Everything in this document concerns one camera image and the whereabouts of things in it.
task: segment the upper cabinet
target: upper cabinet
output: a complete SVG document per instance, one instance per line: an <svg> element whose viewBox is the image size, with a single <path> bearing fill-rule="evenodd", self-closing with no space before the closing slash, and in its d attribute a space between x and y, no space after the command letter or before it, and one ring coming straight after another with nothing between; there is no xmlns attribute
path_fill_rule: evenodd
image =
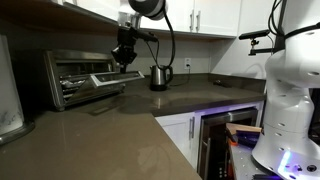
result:
<svg viewBox="0 0 320 180"><path fill-rule="evenodd" d="M168 17L174 31L237 36L241 0L168 0ZM145 17L141 28L169 30L164 19Z"/></svg>
<svg viewBox="0 0 320 180"><path fill-rule="evenodd" d="M76 5L101 16L117 21L120 1L115 0L76 0Z"/></svg>
<svg viewBox="0 0 320 180"><path fill-rule="evenodd" d="M237 36L241 0L195 0L197 33Z"/></svg>
<svg viewBox="0 0 320 180"><path fill-rule="evenodd" d="M87 10L93 14L106 17L108 19L117 21L120 0L52 0L56 1L58 4L68 6L70 4L75 7L80 7L81 10Z"/></svg>
<svg viewBox="0 0 320 180"><path fill-rule="evenodd" d="M190 32L192 10L194 8L194 0L167 0L168 18L174 31ZM165 18L154 21L149 18L142 17L140 28L169 30Z"/></svg>

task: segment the electric kettle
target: electric kettle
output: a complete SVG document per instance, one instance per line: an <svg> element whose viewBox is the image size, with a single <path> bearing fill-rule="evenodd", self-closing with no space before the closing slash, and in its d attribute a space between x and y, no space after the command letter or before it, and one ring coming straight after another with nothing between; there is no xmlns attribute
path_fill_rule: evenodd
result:
<svg viewBox="0 0 320 180"><path fill-rule="evenodd" d="M167 89L167 84L172 80L173 78L173 70L170 66L166 70L162 70L164 66L159 65L161 69L158 68L158 66L154 65L150 67L151 70L151 83L150 83L150 90L152 91L165 91ZM167 70L169 70L169 78L167 79Z"/></svg>

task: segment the cabinet door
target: cabinet door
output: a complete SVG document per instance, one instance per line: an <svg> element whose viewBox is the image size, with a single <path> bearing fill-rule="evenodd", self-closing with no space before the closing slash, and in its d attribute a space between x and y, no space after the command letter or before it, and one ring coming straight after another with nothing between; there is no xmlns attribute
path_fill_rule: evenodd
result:
<svg viewBox="0 0 320 180"><path fill-rule="evenodd" d="M190 32L191 13L194 6L193 0L167 0L168 18L174 31ZM140 28L169 30L165 19L153 21L142 17Z"/></svg>
<svg viewBox="0 0 320 180"><path fill-rule="evenodd" d="M198 33L237 36L241 0L195 0Z"/></svg>
<svg viewBox="0 0 320 180"><path fill-rule="evenodd" d="M190 163L194 127L193 115L194 113L185 113L156 117L158 123Z"/></svg>
<svg viewBox="0 0 320 180"><path fill-rule="evenodd" d="M74 1L76 2L76 5L81 8L115 21L118 20L118 11L120 8L119 0L73 0L73 2Z"/></svg>
<svg viewBox="0 0 320 180"><path fill-rule="evenodd" d="M68 2L70 4L77 4L77 0L59 0L59 1Z"/></svg>

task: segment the blue light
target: blue light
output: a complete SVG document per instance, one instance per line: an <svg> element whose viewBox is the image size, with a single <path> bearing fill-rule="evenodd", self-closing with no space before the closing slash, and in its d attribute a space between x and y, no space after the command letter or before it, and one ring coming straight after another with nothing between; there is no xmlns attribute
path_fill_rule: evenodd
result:
<svg viewBox="0 0 320 180"><path fill-rule="evenodd" d="M290 151L287 151L287 152L284 153L284 155L283 155L283 157L281 159L281 162L280 162L280 166L278 168L278 172L280 174L284 174L285 169L286 169L285 167L288 165L288 161L289 161L290 157L291 157L291 152Z"/></svg>

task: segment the kitchen counter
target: kitchen counter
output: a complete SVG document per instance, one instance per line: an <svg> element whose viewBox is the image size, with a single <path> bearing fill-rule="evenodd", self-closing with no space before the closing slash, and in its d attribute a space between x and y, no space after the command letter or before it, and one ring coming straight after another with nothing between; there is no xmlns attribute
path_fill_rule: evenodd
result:
<svg viewBox="0 0 320 180"><path fill-rule="evenodd" d="M200 179L154 116L263 101L263 94L190 81L164 92L125 92L37 114L30 134L0 147L1 179Z"/></svg>

